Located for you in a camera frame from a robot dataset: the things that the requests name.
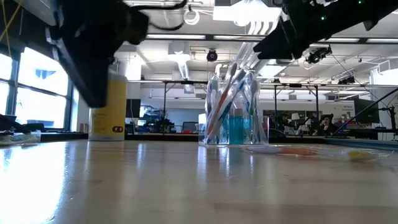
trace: blue liquid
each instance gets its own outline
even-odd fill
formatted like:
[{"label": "blue liquid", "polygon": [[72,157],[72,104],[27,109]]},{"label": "blue liquid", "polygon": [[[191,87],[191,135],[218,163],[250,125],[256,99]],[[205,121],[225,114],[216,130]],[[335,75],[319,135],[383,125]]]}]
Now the blue liquid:
[{"label": "blue liquid", "polygon": [[228,119],[224,119],[221,128],[221,144],[228,144]]},{"label": "blue liquid", "polygon": [[253,130],[253,120],[252,116],[249,116],[249,119],[244,120],[244,140],[251,141],[251,131]]},{"label": "blue liquid", "polygon": [[243,117],[230,116],[229,117],[229,143],[243,144],[244,142],[244,124]]}]

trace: orange object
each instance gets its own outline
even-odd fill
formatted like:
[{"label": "orange object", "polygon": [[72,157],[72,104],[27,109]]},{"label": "orange object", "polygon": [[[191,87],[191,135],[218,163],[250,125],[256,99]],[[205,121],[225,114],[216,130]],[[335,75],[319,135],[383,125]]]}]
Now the orange object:
[{"label": "orange object", "polygon": [[299,156],[316,156],[318,151],[303,147],[280,147],[278,154],[291,154]]}]

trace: desk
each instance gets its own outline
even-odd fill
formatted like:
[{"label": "desk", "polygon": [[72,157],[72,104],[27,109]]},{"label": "desk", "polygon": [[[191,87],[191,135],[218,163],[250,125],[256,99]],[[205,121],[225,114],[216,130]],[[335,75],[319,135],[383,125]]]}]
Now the desk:
[{"label": "desk", "polygon": [[350,136],[356,138],[366,138],[372,140],[378,140],[378,133],[394,133],[391,129],[379,129],[379,128],[363,128],[363,129],[346,129],[344,132],[349,133]]},{"label": "desk", "polygon": [[0,223],[398,219],[397,154],[377,163],[348,162],[206,149],[197,142],[87,140],[2,152]]}]

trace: window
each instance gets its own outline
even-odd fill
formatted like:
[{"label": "window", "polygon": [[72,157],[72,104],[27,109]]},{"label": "window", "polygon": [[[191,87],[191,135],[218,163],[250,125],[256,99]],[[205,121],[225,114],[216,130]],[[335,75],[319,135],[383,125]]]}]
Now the window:
[{"label": "window", "polygon": [[63,128],[66,98],[18,88],[16,116],[21,124],[43,123],[45,128]]},{"label": "window", "polygon": [[8,84],[0,83],[0,114],[6,114],[8,91]]},{"label": "window", "polygon": [[72,86],[62,66],[27,47],[16,58],[0,54],[0,113],[16,115],[21,124],[68,130]]},{"label": "window", "polygon": [[12,59],[0,54],[0,78],[9,80],[11,77]]},{"label": "window", "polygon": [[32,49],[21,54],[18,82],[66,96],[68,75],[61,65]]}]

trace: yellow cable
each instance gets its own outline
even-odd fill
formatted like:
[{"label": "yellow cable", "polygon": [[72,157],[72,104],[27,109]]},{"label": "yellow cable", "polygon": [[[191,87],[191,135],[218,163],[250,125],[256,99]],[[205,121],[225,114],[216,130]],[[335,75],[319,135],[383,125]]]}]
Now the yellow cable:
[{"label": "yellow cable", "polygon": [[15,9],[14,13],[12,14],[12,16],[11,16],[11,18],[10,18],[10,21],[8,21],[8,23],[7,23],[7,25],[6,25],[6,28],[4,29],[4,31],[3,31],[3,32],[1,33],[1,35],[0,35],[0,41],[1,41],[2,38],[4,37],[4,34],[6,34],[6,32],[8,31],[8,28],[10,27],[12,21],[14,20],[15,15],[18,13],[19,8],[21,8],[21,4],[22,4],[23,1],[24,1],[24,0],[20,0],[20,1],[19,1],[17,8]]},{"label": "yellow cable", "polygon": [[[4,19],[4,24],[7,24],[7,19],[6,19],[6,7],[4,6],[4,1],[2,0],[2,17]],[[7,39],[7,47],[8,47],[8,54],[11,57],[11,48],[10,48],[10,41],[8,39],[8,30],[6,31],[6,39]]]}]

